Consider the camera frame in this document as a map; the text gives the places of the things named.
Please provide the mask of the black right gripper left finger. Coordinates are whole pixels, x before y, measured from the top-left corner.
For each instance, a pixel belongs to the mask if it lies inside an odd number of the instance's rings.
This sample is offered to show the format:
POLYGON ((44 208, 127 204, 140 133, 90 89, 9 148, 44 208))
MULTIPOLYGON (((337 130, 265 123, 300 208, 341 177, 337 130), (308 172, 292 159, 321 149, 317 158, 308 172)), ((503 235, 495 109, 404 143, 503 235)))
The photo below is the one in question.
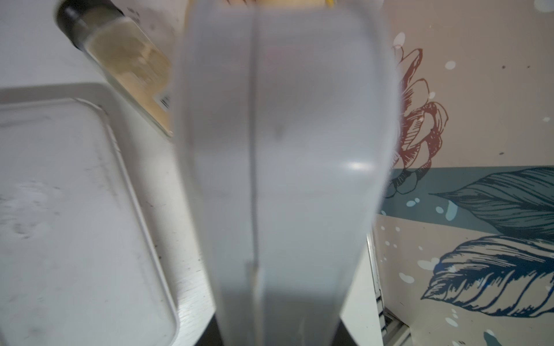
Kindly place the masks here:
POLYGON ((213 315, 195 346, 223 346, 216 316, 213 315))

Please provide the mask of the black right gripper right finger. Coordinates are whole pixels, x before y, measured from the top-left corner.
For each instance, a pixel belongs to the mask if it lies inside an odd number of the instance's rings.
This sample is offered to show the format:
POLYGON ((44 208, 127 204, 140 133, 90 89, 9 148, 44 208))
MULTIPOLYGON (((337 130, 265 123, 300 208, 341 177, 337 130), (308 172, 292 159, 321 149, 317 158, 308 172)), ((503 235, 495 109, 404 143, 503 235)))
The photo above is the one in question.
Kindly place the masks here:
POLYGON ((331 346, 357 346, 356 341, 347 330, 346 325, 343 323, 343 320, 340 320, 339 322, 331 346))

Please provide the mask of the cream pencil case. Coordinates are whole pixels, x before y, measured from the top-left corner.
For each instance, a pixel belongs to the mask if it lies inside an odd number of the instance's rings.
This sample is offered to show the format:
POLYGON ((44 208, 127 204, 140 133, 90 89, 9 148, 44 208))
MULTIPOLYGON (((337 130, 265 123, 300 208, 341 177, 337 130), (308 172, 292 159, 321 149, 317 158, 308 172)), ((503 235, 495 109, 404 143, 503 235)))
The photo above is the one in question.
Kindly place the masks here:
POLYGON ((1 90, 1 344, 171 345, 178 318, 99 84, 1 90))

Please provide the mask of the grey pencil case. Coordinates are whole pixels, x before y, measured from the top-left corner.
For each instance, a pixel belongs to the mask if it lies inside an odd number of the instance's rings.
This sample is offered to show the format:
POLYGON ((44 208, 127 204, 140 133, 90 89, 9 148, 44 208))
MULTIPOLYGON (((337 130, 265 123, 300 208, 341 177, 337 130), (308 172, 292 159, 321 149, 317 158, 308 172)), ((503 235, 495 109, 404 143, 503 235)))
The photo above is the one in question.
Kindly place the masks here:
POLYGON ((223 343, 329 345, 398 139, 378 9, 196 1, 172 83, 175 152, 223 343))

